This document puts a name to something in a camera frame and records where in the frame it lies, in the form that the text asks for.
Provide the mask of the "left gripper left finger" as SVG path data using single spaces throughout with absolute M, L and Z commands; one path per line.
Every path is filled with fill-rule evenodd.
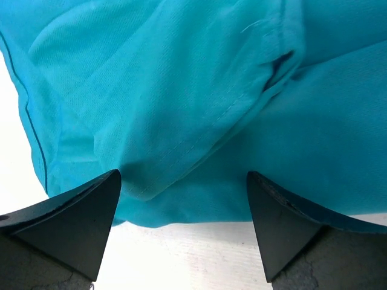
M 1 215 L 1 289 L 92 289 L 122 180 L 108 171 L 68 192 Z

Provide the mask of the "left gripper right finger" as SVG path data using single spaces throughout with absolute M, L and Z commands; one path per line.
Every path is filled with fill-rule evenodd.
M 247 197 L 273 289 L 385 289 L 386 227 L 302 198 L 257 172 Z

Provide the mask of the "teal t-shirt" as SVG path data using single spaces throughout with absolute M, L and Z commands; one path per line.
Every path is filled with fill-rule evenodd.
M 2 1 L 37 178 L 119 169 L 115 222 L 251 218 L 246 176 L 386 211 L 385 1 Z

